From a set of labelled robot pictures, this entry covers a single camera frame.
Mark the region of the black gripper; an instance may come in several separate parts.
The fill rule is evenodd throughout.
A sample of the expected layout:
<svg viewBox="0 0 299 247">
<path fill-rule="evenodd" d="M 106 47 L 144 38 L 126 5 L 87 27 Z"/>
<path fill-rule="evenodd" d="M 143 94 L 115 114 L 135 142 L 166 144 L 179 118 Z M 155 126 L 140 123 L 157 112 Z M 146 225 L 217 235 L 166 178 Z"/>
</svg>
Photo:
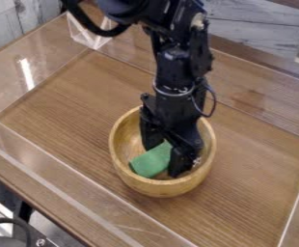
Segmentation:
<svg viewBox="0 0 299 247">
<path fill-rule="evenodd" d="M 155 94 L 140 96 L 140 137 L 150 151 L 165 141 L 173 145 L 169 175 L 178 178 L 202 161 L 205 141 L 198 129 L 205 115 L 206 81 L 193 81 L 181 87 L 154 82 Z"/>
</svg>

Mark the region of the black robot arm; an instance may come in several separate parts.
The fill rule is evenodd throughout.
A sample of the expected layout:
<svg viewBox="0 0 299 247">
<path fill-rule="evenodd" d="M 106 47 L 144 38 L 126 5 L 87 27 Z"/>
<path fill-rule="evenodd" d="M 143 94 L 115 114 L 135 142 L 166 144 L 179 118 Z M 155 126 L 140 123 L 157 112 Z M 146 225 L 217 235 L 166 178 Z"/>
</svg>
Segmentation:
<svg viewBox="0 0 299 247">
<path fill-rule="evenodd" d="M 213 70 L 209 20 L 202 0 L 94 0 L 116 22 L 108 30 L 96 25 L 83 10 L 84 0 L 62 0 L 64 8 L 94 34 L 111 38 L 140 25 L 151 39 L 157 61 L 152 95 L 140 96 L 140 136 L 144 149 L 170 143 L 169 175 L 189 172 L 206 144 L 198 129 L 206 97 L 215 91 L 206 80 Z"/>
</svg>

